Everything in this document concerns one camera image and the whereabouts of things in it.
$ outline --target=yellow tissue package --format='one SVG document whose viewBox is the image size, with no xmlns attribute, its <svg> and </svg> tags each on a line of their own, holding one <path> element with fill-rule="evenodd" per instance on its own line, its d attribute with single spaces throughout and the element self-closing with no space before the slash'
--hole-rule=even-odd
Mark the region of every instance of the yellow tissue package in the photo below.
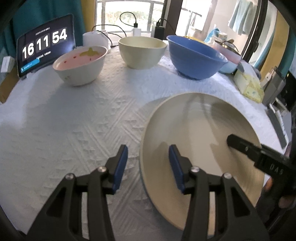
<svg viewBox="0 0 296 241">
<path fill-rule="evenodd" d="M 247 98 L 261 103 L 264 97 L 264 91 L 260 86 L 260 80 L 252 67 L 248 67 L 248 63 L 244 63 L 244 72 L 237 70 L 234 76 L 234 82 L 239 91 Z"/>
</svg>

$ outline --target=white tablecloth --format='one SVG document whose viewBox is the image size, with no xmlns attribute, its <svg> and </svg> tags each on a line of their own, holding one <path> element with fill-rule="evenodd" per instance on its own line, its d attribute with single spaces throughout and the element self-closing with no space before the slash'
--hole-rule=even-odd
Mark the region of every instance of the white tablecloth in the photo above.
<svg viewBox="0 0 296 241">
<path fill-rule="evenodd" d="M 154 108 L 171 95 L 192 91 L 231 103 L 261 143 L 282 151 L 264 106 L 243 97 L 229 77 L 186 79 L 178 75 L 168 50 L 158 66 L 132 70 L 116 47 L 91 84 L 69 87 L 48 66 L 19 81 L 0 106 L 0 203 L 7 216 L 27 232 L 65 174 L 88 174 L 126 144 L 129 159 L 121 188 L 108 197 L 116 240 L 180 240 L 181 231 L 156 211 L 144 191 L 139 144 Z"/>
</svg>

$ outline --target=pink and white bowl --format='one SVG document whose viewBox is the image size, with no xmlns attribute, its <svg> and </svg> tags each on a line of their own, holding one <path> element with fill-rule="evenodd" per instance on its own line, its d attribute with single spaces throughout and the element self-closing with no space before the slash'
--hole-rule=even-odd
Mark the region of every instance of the pink and white bowl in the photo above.
<svg viewBox="0 0 296 241">
<path fill-rule="evenodd" d="M 107 52 L 103 46 L 77 48 L 59 57 L 52 66 L 66 84 L 85 85 L 98 77 Z"/>
</svg>

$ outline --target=blue bowl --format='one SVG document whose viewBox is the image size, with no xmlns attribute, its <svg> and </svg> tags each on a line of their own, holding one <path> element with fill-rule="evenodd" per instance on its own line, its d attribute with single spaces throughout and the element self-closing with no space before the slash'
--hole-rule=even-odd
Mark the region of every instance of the blue bowl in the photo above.
<svg viewBox="0 0 296 241">
<path fill-rule="evenodd" d="M 173 65 L 190 78 L 210 78 L 227 63 L 224 55 L 206 44 L 176 35 L 167 36 L 167 40 Z"/>
</svg>

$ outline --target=bowl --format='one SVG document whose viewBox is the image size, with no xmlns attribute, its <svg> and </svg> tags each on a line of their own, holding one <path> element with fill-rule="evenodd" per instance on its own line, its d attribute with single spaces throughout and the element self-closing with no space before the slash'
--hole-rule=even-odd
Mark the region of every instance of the bowl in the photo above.
<svg viewBox="0 0 296 241">
<path fill-rule="evenodd" d="M 167 40 L 173 65 L 190 78 L 210 78 L 227 63 L 225 56 L 206 44 L 176 35 L 168 36 Z"/>
<path fill-rule="evenodd" d="M 118 41 L 122 59 L 131 69 L 149 69 L 160 61 L 166 43 L 149 37 L 125 37 Z"/>
<path fill-rule="evenodd" d="M 239 62 L 242 59 L 242 56 L 239 53 L 234 52 L 230 48 L 226 48 L 226 45 L 223 45 L 222 46 L 217 41 L 215 41 L 213 43 L 212 48 L 214 48 L 217 51 L 219 51 L 221 54 L 223 54 L 228 59 L 228 61 L 231 61 L 232 63 L 239 64 Z"/>
<path fill-rule="evenodd" d="M 222 68 L 219 70 L 219 72 L 222 74 L 231 74 L 237 69 L 237 66 L 238 66 L 238 64 L 228 61 L 227 64 L 222 66 Z"/>
<path fill-rule="evenodd" d="M 103 46 L 77 48 L 59 57 L 52 66 L 66 84 L 85 85 L 102 71 L 107 51 Z"/>
</svg>

